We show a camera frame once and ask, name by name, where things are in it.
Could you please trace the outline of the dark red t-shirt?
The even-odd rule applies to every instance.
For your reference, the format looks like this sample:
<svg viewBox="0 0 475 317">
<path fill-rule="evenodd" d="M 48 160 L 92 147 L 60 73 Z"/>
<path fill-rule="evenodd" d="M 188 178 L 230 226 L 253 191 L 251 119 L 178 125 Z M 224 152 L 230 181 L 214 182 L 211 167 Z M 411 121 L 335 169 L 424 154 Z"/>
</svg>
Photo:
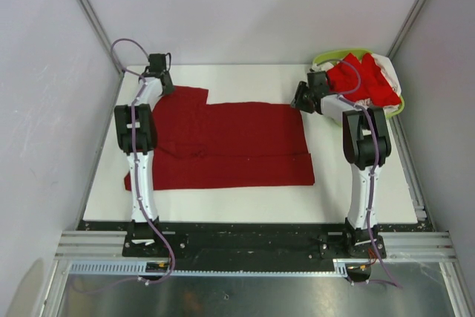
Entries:
<svg viewBox="0 0 475 317">
<path fill-rule="evenodd" d="M 208 90 L 178 87 L 152 114 L 158 146 L 153 188 L 311 186 L 301 113 L 287 104 L 209 104 Z"/>
</svg>

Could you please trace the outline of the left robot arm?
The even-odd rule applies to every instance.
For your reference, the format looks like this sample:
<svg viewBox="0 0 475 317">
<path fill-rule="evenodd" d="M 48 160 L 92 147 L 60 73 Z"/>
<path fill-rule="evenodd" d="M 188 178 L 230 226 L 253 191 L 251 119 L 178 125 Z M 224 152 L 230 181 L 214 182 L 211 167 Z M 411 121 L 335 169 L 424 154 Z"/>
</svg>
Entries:
<svg viewBox="0 0 475 317">
<path fill-rule="evenodd" d="M 138 75 L 138 87 L 132 101 L 114 108 L 118 146 L 128 161 L 131 222 L 135 224 L 153 226 L 158 219 L 153 199 L 152 166 L 158 144 L 153 109 L 163 97 L 174 92 L 170 69 L 170 53 L 149 55 L 148 65 Z"/>
</svg>

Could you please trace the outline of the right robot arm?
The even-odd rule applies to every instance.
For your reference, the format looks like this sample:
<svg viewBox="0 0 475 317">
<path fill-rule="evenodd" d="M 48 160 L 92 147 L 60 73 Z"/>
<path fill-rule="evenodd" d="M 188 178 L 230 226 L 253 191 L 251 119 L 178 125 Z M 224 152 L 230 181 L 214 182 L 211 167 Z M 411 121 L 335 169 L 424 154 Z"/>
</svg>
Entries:
<svg viewBox="0 0 475 317">
<path fill-rule="evenodd" d="M 329 117 L 342 126 L 343 152 L 352 172 L 350 210 L 345 218 L 342 249 L 360 258 L 376 241 L 375 211 L 379 173 L 392 152 L 383 108 L 366 108 L 330 90 L 325 71 L 310 71 L 298 83 L 291 106 L 300 111 Z"/>
</svg>

